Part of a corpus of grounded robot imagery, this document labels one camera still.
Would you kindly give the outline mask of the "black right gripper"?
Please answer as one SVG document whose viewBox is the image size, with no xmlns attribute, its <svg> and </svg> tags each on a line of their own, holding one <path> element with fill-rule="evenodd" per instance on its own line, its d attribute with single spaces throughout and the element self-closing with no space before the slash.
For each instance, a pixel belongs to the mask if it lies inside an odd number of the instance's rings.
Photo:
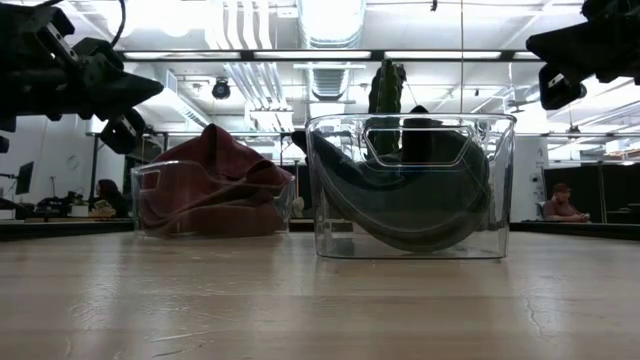
<svg viewBox="0 0 640 360">
<path fill-rule="evenodd" d="M 585 0 L 582 15 L 587 22 L 526 40 L 526 49 L 547 64 L 538 73 L 545 110 L 559 110 L 586 96 L 582 83 L 571 83 L 564 75 L 595 74 L 602 83 L 628 77 L 640 84 L 640 0 Z M 599 60 L 596 45 L 601 47 Z"/>
</svg>

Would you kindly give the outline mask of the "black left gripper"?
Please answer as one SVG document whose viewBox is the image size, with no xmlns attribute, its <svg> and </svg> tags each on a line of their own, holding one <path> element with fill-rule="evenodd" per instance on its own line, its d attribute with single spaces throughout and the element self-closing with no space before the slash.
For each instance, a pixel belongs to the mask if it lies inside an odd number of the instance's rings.
<svg viewBox="0 0 640 360">
<path fill-rule="evenodd" d="M 146 129 L 131 108 L 163 89 L 156 80 L 123 71 L 104 40 L 83 39 L 73 46 L 60 39 L 0 42 L 0 121 L 31 115 L 58 121 L 64 114 L 110 119 L 101 141 L 117 154 L 129 154 Z"/>
</svg>

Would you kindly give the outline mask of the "maroon baseball cap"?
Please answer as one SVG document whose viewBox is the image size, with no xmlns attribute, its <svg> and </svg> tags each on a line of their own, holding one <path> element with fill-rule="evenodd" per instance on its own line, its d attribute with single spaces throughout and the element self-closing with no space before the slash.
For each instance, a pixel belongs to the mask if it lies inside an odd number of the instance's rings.
<svg viewBox="0 0 640 360">
<path fill-rule="evenodd" d="M 292 175 L 240 144 L 216 125 L 156 157 L 162 166 L 161 180 L 170 190 L 197 197 L 212 196 L 239 185 L 253 189 L 280 189 Z"/>
<path fill-rule="evenodd" d="M 140 195 L 138 218 L 146 234 L 157 237 L 265 236 L 286 227 L 291 183 L 213 183 L 186 192 L 157 187 Z"/>
</svg>

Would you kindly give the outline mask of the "clear plastic bin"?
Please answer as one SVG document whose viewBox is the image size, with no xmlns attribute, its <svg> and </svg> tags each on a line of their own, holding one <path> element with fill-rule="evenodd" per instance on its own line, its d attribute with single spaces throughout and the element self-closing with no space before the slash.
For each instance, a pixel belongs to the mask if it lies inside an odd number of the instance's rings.
<svg viewBox="0 0 640 360">
<path fill-rule="evenodd" d="M 151 164 L 151 165 L 137 167 L 131 171 L 135 227 L 138 231 L 142 232 L 147 236 L 151 236 L 151 235 L 146 234 L 146 232 L 141 228 L 139 218 L 138 218 L 139 198 L 140 198 L 140 195 L 147 190 L 154 190 L 157 187 L 168 189 L 168 187 L 166 187 L 164 185 L 164 182 L 161 180 L 161 170 L 162 170 L 161 165 Z M 290 184 L 290 200 L 289 200 L 290 213 L 289 213 L 288 221 L 286 222 L 286 227 L 280 231 L 284 231 L 287 229 L 288 222 L 291 216 L 292 202 L 294 197 L 294 182 L 295 182 L 295 178 L 292 176 L 292 183 Z M 184 234 L 184 235 L 159 237 L 159 238 L 171 238 L 171 237 L 182 237 L 182 236 L 202 236 L 202 235 Z"/>
<path fill-rule="evenodd" d="M 403 122 L 413 113 L 394 114 Z M 318 255 L 344 259 L 501 259 L 509 241 L 513 151 L 516 120 L 500 114 L 426 113 L 441 123 L 440 131 L 455 131 L 476 143 L 488 159 L 491 201 L 483 221 L 464 240 L 447 248 L 409 252 L 389 246 L 342 215 L 335 212 L 321 185 L 313 154 L 306 155 L 313 195 L 314 235 Z M 318 134 L 355 161 L 381 160 L 367 138 L 374 128 L 367 127 L 371 114 L 327 115 L 310 120 L 305 128 L 307 145 Z"/>
</svg>

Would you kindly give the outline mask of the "person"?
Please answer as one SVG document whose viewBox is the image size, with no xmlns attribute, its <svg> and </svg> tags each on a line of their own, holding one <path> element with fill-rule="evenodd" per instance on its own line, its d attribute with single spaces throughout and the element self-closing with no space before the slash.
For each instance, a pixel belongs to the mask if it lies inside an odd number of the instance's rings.
<svg viewBox="0 0 640 360">
<path fill-rule="evenodd" d="M 129 216 L 127 201 L 116 183 L 110 179 L 101 179 L 96 184 L 96 198 L 92 217 L 124 219 Z"/>
<path fill-rule="evenodd" d="M 571 189 L 565 183 L 555 184 L 552 197 L 542 207 L 543 219 L 550 222 L 588 223 L 590 215 L 579 212 L 570 202 Z"/>
</svg>

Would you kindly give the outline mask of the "ceiling light strip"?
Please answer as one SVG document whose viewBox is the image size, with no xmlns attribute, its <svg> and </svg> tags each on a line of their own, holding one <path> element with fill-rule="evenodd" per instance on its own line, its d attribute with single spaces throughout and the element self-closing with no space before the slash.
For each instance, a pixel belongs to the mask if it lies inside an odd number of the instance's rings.
<svg viewBox="0 0 640 360">
<path fill-rule="evenodd" d="M 305 60 L 305 61 L 346 61 L 351 59 L 370 59 L 370 51 L 326 51 L 326 50 L 293 50 L 293 51 L 256 51 L 253 57 L 259 60 Z"/>
<path fill-rule="evenodd" d="M 498 59 L 499 51 L 387 51 L 386 58 L 395 59 Z"/>
</svg>

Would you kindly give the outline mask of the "black computer monitor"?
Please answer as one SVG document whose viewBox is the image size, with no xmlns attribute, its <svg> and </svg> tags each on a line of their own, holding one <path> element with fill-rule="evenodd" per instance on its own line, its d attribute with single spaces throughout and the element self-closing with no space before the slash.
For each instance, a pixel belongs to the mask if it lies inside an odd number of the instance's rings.
<svg viewBox="0 0 640 360">
<path fill-rule="evenodd" d="M 34 162 L 28 162 L 19 168 L 16 179 L 15 194 L 22 195 L 30 191 L 31 181 L 33 177 Z"/>
</svg>

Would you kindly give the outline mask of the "green cactus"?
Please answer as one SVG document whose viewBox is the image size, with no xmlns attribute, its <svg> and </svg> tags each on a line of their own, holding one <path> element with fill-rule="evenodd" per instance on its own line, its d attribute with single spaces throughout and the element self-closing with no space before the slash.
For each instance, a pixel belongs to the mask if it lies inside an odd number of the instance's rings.
<svg viewBox="0 0 640 360">
<path fill-rule="evenodd" d="M 382 61 L 380 68 L 372 79 L 369 94 L 367 127 L 374 128 L 367 138 L 375 152 L 388 155 L 399 149 L 399 119 L 394 114 L 401 112 L 401 96 L 406 72 L 401 64 L 391 59 Z"/>
</svg>

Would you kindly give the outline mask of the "silver ceiling air duct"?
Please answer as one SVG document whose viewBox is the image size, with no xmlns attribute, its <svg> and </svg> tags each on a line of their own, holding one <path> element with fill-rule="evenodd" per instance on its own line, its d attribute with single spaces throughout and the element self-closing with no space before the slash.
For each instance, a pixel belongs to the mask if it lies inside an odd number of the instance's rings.
<svg viewBox="0 0 640 360">
<path fill-rule="evenodd" d="M 359 48 L 366 0 L 296 0 L 304 48 Z"/>
</svg>

